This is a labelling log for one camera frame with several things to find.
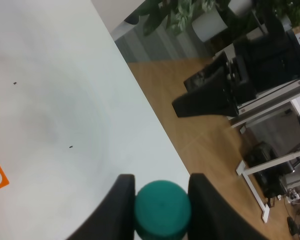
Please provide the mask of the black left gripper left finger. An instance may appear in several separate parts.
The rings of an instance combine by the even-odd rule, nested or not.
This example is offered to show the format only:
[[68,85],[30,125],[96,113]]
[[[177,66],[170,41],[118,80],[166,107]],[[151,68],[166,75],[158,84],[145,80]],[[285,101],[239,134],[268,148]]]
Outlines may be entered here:
[[102,202],[69,240],[133,240],[135,176],[120,174]]

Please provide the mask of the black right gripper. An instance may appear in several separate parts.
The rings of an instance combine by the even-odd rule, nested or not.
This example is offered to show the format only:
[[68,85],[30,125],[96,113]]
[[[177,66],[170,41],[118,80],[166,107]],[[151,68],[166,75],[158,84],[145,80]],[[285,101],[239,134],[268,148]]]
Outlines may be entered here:
[[172,101],[179,118],[203,115],[234,118],[239,115],[240,105],[257,97],[243,57],[228,59],[224,51],[183,84],[186,93]]

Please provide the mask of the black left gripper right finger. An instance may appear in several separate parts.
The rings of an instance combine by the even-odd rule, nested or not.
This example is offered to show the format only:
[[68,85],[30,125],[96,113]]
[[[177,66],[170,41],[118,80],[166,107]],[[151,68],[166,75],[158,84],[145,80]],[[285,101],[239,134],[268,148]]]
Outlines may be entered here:
[[191,219],[189,240],[265,240],[218,193],[202,173],[190,175],[188,197]]

